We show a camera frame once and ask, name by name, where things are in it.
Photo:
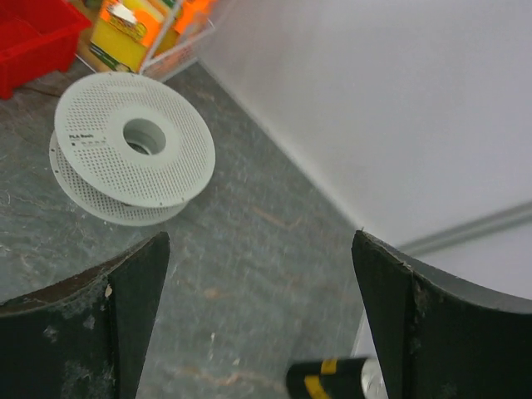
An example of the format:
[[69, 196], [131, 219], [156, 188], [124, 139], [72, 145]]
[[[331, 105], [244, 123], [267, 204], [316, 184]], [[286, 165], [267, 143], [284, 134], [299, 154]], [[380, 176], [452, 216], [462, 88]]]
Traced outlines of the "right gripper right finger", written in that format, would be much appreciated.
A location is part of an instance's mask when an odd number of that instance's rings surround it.
[[529, 398], [531, 301], [358, 230], [352, 261], [390, 398]]

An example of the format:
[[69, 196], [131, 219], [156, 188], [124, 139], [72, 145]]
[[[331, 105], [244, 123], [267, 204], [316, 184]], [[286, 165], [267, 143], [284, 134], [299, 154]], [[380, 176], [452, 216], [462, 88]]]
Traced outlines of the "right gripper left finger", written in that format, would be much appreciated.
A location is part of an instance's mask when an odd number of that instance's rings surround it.
[[134, 398], [170, 259], [160, 232], [1, 305], [3, 398]]

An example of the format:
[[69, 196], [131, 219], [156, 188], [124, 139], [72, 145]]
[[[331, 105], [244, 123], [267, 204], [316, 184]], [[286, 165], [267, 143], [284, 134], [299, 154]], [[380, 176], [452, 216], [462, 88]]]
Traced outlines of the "white perforated spool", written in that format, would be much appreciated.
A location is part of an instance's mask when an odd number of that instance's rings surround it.
[[100, 72], [61, 95], [49, 143], [52, 172], [89, 214], [124, 226], [175, 217], [209, 183], [213, 137], [177, 91], [145, 76]]

